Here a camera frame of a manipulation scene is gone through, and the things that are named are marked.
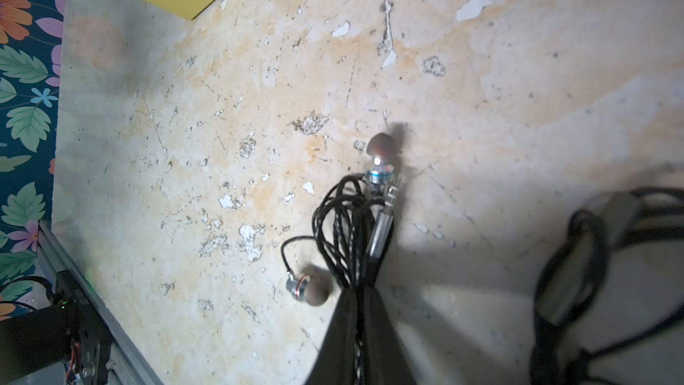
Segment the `black wired earphones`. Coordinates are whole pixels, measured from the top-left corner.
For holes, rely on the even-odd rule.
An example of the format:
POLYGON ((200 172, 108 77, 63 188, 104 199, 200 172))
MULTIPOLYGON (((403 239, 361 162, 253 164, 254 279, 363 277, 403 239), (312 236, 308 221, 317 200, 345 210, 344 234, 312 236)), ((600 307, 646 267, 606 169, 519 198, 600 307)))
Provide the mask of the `black wired earphones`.
POLYGON ((375 285, 392 240, 400 178, 395 171, 399 148, 392 135, 378 133, 366 146, 370 158, 363 173, 340 179, 316 208, 312 233, 283 242, 281 259, 286 289, 295 301, 312 307, 324 304, 331 286, 320 276, 297 274, 286 249, 296 242, 312 242, 329 273, 343 289, 375 285))
POLYGON ((647 186, 613 194, 602 212, 577 210, 568 221, 566 242, 546 263, 534 293, 532 384, 606 384, 590 373, 594 362, 615 356, 682 325, 678 306, 650 328, 607 347, 580 349, 560 357, 566 335, 591 309, 608 275, 613 254, 641 244, 683 239, 683 192, 647 186))

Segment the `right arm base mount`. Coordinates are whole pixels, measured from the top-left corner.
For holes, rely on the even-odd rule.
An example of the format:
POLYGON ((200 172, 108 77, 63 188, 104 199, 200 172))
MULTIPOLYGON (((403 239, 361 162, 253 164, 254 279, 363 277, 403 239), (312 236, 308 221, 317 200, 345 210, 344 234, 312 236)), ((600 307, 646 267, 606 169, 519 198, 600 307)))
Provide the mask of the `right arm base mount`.
POLYGON ((46 289, 50 305, 1 323, 1 383, 9 384, 65 362, 71 384, 107 384, 114 338, 76 276, 68 270, 30 281, 46 289))

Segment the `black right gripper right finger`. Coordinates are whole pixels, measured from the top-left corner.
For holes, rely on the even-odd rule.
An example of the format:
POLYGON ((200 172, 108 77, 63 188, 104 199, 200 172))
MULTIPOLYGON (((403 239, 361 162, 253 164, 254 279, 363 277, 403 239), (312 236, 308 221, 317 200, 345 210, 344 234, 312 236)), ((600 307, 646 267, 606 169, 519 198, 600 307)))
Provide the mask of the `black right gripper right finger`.
POLYGON ((363 383, 416 384, 377 289, 363 287, 363 383))

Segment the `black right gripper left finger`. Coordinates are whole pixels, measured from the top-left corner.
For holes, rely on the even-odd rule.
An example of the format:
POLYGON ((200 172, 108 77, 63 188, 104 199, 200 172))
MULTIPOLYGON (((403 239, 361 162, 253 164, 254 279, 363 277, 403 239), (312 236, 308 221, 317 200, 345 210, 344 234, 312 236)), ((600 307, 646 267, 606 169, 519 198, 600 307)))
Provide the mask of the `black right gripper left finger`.
POLYGON ((356 290, 343 290, 306 385, 356 383, 358 316, 356 290))

